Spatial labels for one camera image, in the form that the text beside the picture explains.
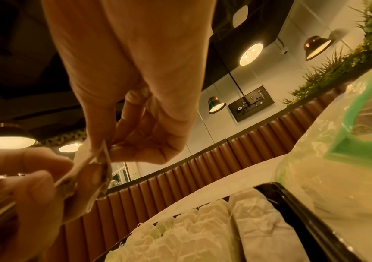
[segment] white table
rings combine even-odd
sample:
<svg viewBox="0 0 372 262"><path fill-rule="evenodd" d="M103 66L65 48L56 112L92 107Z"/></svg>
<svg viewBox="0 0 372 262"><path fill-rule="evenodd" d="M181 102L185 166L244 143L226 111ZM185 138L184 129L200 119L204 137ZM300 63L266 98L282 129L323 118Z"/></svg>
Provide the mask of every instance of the white table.
<svg viewBox="0 0 372 262"><path fill-rule="evenodd" d="M156 223L162 218L178 215L192 208L229 196L237 191L274 181L275 169L285 155L242 169L201 188L160 213L147 222Z"/></svg>

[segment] black tray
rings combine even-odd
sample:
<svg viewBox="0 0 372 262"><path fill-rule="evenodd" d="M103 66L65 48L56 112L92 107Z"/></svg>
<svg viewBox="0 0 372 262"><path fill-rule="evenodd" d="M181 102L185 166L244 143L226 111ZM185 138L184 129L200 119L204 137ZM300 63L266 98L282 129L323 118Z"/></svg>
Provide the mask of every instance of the black tray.
<svg viewBox="0 0 372 262"><path fill-rule="evenodd" d="M349 251L347 246L339 241L335 232L281 184L265 183L256 186L255 189L265 195L274 208L282 214L285 222L294 228L311 262L364 262L355 253ZM127 237L111 250L125 243ZM107 253L95 262L104 262Z"/></svg>

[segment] plastic bag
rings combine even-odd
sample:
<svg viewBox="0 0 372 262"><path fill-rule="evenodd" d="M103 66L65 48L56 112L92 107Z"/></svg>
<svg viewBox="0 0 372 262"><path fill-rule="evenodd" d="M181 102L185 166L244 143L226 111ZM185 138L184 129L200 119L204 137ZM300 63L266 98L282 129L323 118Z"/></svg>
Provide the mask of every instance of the plastic bag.
<svg viewBox="0 0 372 262"><path fill-rule="evenodd" d="M372 215L372 70L321 113L275 180L324 220Z"/></svg>

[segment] black ceiling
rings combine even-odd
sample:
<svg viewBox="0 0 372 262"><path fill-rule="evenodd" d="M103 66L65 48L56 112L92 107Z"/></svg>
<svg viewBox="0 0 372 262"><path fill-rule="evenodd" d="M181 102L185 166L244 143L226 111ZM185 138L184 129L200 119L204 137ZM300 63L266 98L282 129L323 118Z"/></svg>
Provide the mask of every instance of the black ceiling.
<svg viewBox="0 0 372 262"><path fill-rule="evenodd" d="M248 47L258 42L266 47L275 41L293 1L218 0L203 89L227 74L214 48L233 70ZM248 18L233 28L233 14L244 5L248 5ZM0 0L0 121L15 119L37 139L84 127L78 103L67 99L70 90L39 0ZM46 95L52 104L43 102ZM12 113L16 108L21 110Z"/></svg>

